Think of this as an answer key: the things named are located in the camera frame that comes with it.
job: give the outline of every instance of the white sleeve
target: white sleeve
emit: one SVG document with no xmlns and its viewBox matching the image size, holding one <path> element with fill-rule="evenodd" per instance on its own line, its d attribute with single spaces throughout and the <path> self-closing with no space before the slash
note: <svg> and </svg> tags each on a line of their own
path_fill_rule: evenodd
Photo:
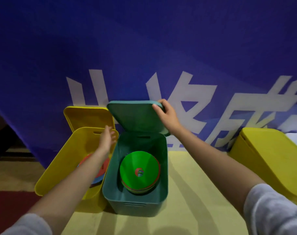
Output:
<svg viewBox="0 0 297 235">
<path fill-rule="evenodd" d="M 297 235 L 297 205 L 267 184 L 249 192 L 244 219 L 251 235 Z"/>
<path fill-rule="evenodd" d="M 23 215 L 14 225 L 1 235 L 52 235 L 47 222 L 36 214 Z"/>
</svg>

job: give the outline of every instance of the green bin lid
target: green bin lid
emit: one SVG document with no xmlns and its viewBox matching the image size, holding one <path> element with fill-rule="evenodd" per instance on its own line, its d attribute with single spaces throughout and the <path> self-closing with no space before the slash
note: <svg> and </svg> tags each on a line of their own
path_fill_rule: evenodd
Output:
<svg viewBox="0 0 297 235">
<path fill-rule="evenodd" d="M 107 108 L 126 131 L 160 133 L 169 136 L 170 132 L 160 121 L 152 108 L 161 103 L 156 101 L 111 101 Z"/>
</svg>

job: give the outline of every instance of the finger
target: finger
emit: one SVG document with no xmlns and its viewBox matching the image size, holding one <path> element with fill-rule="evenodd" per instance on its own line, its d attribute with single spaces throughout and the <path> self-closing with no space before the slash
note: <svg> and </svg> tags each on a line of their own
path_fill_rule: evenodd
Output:
<svg viewBox="0 0 297 235">
<path fill-rule="evenodd" d="M 155 112 L 156 112 L 156 114 L 158 115 L 159 118 L 162 118 L 165 115 L 165 112 L 159 106 L 153 104 L 152 107 L 155 110 Z"/>
<path fill-rule="evenodd" d="M 159 103 L 162 103 L 162 105 L 165 107 L 166 112 L 172 109 L 172 106 L 167 102 L 165 99 L 158 100 Z"/>
</svg>

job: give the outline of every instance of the green storage bin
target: green storage bin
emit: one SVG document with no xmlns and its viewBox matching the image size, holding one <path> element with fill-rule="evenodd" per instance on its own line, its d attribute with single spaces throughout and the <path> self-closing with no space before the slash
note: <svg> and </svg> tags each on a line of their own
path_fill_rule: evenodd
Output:
<svg viewBox="0 0 297 235">
<path fill-rule="evenodd" d="M 163 109 L 155 101 L 113 101 L 107 105 L 126 130 L 118 138 L 103 184 L 103 195 L 117 214 L 153 217 L 168 195 L 168 150 L 165 136 L 170 133 L 159 120 L 152 104 Z M 156 187 L 141 195 L 130 193 L 122 185 L 119 174 L 123 158 L 135 151 L 152 154 L 161 166 Z"/>
</svg>

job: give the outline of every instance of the floor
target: floor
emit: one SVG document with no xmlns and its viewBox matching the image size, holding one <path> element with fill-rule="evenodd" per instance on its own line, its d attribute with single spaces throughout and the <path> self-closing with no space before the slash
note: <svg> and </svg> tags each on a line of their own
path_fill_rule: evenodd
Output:
<svg viewBox="0 0 297 235">
<path fill-rule="evenodd" d="M 38 162 L 0 161 L 0 190 L 33 191 Z M 75 212 L 62 233 L 106 235 L 245 235 L 245 222 L 186 152 L 169 152 L 169 195 L 156 217 Z"/>
</svg>

